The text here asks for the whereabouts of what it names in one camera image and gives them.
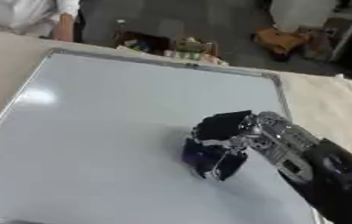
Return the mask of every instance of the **white lab coat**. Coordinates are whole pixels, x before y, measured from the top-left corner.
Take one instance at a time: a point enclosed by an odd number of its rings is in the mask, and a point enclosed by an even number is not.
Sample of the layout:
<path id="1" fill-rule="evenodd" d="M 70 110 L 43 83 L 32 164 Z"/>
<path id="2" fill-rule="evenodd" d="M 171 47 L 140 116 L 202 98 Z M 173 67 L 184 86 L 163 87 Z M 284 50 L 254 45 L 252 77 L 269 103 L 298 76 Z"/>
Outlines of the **white lab coat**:
<path id="1" fill-rule="evenodd" d="M 48 36 L 60 14 L 78 10 L 79 0 L 0 0 L 0 32 Z"/>

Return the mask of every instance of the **robotic hand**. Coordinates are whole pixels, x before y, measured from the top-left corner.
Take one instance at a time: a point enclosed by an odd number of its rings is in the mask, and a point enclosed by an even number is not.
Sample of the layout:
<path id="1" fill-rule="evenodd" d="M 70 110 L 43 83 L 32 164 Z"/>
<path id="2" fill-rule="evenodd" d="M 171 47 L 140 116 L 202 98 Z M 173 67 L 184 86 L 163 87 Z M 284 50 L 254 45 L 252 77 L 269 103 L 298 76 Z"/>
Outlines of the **robotic hand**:
<path id="1" fill-rule="evenodd" d="M 352 154 L 273 112 L 205 118 L 186 140 L 183 160 L 202 178 L 224 181 L 258 151 L 334 224 L 352 224 Z"/>

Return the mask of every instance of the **whiteboard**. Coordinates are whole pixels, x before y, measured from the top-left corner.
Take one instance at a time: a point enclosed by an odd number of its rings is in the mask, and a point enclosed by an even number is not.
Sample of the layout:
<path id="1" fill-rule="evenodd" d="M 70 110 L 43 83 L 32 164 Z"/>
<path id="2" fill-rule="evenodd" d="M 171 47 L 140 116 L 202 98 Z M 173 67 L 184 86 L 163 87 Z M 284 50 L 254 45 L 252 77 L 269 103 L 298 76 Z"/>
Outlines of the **whiteboard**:
<path id="1" fill-rule="evenodd" d="M 224 183 L 198 179 L 180 161 L 185 136 L 205 116 L 284 115 L 271 79 L 141 62 L 63 51 L 42 62 L 0 115 L 0 217 L 313 223 L 309 205 L 253 151 Z"/>

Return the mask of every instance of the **person's hand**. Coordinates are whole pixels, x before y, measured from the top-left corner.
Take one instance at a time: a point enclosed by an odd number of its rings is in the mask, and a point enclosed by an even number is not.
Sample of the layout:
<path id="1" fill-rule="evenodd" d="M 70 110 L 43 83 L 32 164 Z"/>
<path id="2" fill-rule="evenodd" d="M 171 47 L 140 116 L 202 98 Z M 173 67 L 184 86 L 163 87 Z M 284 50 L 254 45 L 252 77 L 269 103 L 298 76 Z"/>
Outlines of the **person's hand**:
<path id="1" fill-rule="evenodd" d="M 74 18 L 70 14 L 60 15 L 60 21 L 53 29 L 53 39 L 60 41 L 74 41 Z"/>

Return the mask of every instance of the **person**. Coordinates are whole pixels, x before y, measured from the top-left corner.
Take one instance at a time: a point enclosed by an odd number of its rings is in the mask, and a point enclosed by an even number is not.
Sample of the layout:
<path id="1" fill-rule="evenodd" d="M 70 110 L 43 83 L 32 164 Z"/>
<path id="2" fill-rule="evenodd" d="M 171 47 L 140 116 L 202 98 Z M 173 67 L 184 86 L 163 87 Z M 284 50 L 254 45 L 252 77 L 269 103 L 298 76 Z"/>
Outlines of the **person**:
<path id="1" fill-rule="evenodd" d="M 79 0 L 0 0 L 0 32 L 74 41 Z"/>

